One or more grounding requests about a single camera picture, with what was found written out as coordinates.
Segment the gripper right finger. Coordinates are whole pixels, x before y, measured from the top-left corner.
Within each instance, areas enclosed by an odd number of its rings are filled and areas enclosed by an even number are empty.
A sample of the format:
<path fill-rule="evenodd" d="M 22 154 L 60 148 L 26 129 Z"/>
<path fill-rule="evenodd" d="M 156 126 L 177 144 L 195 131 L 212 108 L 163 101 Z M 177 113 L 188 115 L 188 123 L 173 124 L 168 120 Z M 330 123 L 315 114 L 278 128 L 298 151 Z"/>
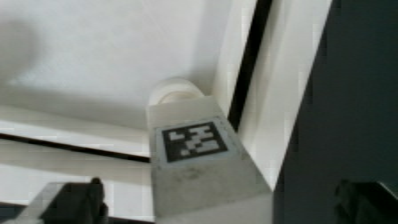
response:
<path fill-rule="evenodd" d="M 342 180 L 333 195 L 335 224 L 398 224 L 398 183 Z"/>

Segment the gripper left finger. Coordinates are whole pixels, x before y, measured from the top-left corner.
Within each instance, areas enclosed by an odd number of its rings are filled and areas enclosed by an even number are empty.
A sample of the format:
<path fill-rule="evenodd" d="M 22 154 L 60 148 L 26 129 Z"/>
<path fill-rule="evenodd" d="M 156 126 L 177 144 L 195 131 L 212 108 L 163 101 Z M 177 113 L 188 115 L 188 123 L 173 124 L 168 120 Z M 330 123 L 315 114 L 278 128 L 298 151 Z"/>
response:
<path fill-rule="evenodd" d="M 38 216 L 44 224 L 108 224 L 100 179 L 67 182 Z"/>

